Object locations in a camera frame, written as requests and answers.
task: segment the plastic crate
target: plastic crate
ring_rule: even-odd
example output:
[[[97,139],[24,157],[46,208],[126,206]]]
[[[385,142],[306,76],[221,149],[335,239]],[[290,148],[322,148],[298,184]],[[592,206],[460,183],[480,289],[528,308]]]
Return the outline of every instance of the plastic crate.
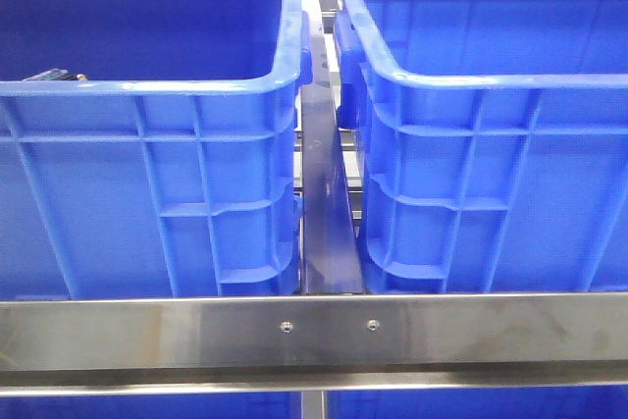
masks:
[[[294,292],[300,0],[0,5],[0,298]]]
[[[626,387],[342,392],[330,419],[624,419]]]
[[[0,419],[300,419],[299,393],[0,398]]]
[[[344,6],[368,288],[626,290],[628,0]]]

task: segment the crate rim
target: crate rim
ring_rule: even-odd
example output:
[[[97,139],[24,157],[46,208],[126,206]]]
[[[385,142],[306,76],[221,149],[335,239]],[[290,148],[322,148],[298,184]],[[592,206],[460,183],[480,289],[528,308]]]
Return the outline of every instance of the crate rim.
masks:
[[[267,93],[298,80],[301,72],[301,0],[282,0],[277,48],[270,73],[253,79],[0,81],[0,96],[242,95]]]
[[[407,87],[423,88],[625,88],[627,74],[542,74],[428,76],[412,73],[399,65],[371,17],[364,0],[344,0],[345,9],[356,26],[364,53],[375,73]]]

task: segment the metal frame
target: metal frame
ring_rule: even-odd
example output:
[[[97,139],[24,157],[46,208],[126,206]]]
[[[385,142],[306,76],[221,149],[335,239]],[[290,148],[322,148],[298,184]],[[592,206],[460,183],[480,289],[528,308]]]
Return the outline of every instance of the metal frame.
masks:
[[[303,295],[0,303],[0,395],[305,391],[321,418],[327,390],[628,383],[628,293],[343,294],[362,283],[306,6]]]

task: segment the screw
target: screw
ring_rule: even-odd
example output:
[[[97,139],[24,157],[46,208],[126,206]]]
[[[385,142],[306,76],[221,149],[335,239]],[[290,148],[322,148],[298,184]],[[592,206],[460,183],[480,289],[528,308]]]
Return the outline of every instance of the screw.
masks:
[[[283,323],[279,325],[279,330],[285,334],[290,334],[293,329],[294,329],[294,324],[291,323],[290,321],[283,321]]]
[[[374,333],[378,329],[380,329],[380,322],[377,319],[371,319],[368,323],[366,323],[366,329]]]

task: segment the blue crate in background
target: blue crate in background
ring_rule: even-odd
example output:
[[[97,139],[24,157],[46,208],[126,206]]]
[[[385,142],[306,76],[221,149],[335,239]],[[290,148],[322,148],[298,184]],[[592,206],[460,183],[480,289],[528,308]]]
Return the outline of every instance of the blue crate in background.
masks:
[[[332,392],[330,419],[624,419],[626,387]]]
[[[295,291],[300,0],[0,5],[0,298]]]
[[[3,397],[0,419],[300,419],[299,393]]]
[[[374,292],[628,288],[628,0],[344,0]]]

